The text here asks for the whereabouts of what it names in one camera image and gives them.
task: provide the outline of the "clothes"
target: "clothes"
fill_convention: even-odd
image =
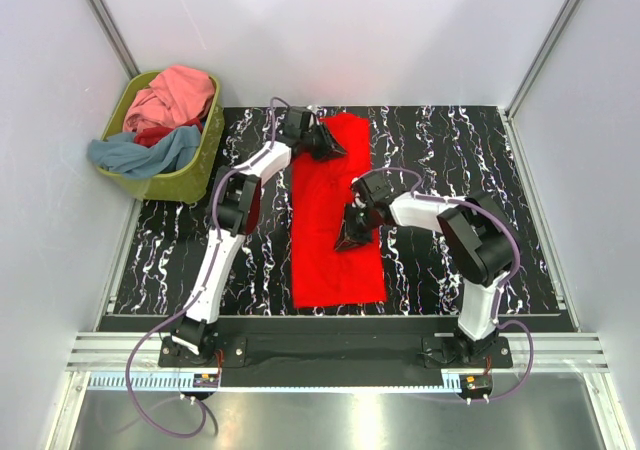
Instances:
[[[139,132],[150,127],[176,128],[182,122],[207,114],[215,93],[204,72],[174,65],[151,80],[136,94],[124,118],[122,131]]]
[[[193,160],[200,145],[196,125],[178,127],[151,148],[133,143],[133,133],[118,133],[108,141],[93,140],[88,156],[94,164],[131,179],[175,172]]]
[[[370,245],[333,249],[351,181],[371,169],[369,122],[347,113],[323,121],[347,156],[319,163],[305,153],[293,163],[294,307],[386,301],[377,231]]]
[[[192,118],[188,122],[185,122],[182,125],[178,126],[190,127],[191,125],[196,125],[198,127],[198,130],[200,130],[200,133],[202,133],[202,123],[200,123],[199,118]],[[136,136],[133,141],[134,143],[137,143],[138,145],[142,145],[144,147],[153,147],[156,143],[173,132],[173,130],[175,129],[170,127],[145,128],[140,132],[136,132]]]

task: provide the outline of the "white backdrop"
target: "white backdrop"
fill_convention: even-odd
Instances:
[[[585,0],[516,116],[578,317],[640,443],[640,0]]]
[[[33,450],[130,202],[85,156],[127,79],[84,0],[0,14],[0,448]]]
[[[564,0],[106,0],[141,70],[223,103],[507,105]]]

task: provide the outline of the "dark red cloth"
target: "dark red cloth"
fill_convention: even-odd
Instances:
[[[344,206],[353,201],[351,181],[371,169],[369,121],[342,113],[324,122],[347,156],[320,163],[305,153],[293,163],[293,305],[386,301],[377,231],[372,244],[333,249]]]
[[[198,118],[192,118],[188,122],[183,123],[182,125],[178,125],[178,127],[190,127],[192,125],[197,125],[198,130],[202,133],[202,123]],[[133,143],[137,143],[138,145],[142,145],[143,147],[153,147],[156,143],[162,140],[164,137],[173,132],[176,128],[169,127],[150,127],[145,128],[144,130],[136,133],[136,136],[133,137]]]

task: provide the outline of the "laundry basket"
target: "laundry basket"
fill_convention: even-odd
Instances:
[[[102,140],[107,137],[122,132],[122,125],[127,110],[133,103],[138,90],[149,85],[160,72],[147,72],[133,78],[127,89],[124,91],[122,98],[118,102],[111,120],[106,130],[102,134]],[[196,150],[193,160],[180,170],[172,173],[161,173],[154,177],[144,180],[132,180],[125,178],[118,173],[113,173],[104,168],[97,167],[98,171],[109,177],[127,193],[138,200],[171,200],[176,202],[195,203],[204,197],[207,191],[207,183],[213,168],[213,161],[216,157],[220,137],[224,129],[224,117],[222,116],[222,107],[218,105],[218,96],[220,95],[220,84],[218,80],[209,75],[215,94],[211,102],[211,110],[207,116],[207,121],[202,130],[202,138],[200,146]]]

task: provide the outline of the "black and white marble pattern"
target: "black and white marble pattern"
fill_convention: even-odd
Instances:
[[[558,311],[509,140],[495,107],[320,109],[322,115],[344,111],[369,119],[374,168],[416,170],[424,176],[422,191],[426,193],[464,195],[480,188],[491,192],[523,242],[522,269],[509,285],[502,312]],[[224,116],[225,134],[216,167],[246,160],[271,130],[263,108],[230,108]],[[405,188],[413,183],[410,178],[389,175],[394,186]],[[290,188],[290,168],[265,185],[260,222],[233,263],[222,314],[430,315],[459,311],[461,278],[444,238],[412,228],[380,230],[386,303],[294,309]],[[144,202],[114,313],[167,315],[182,307],[204,257],[209,195],[194,205]]]

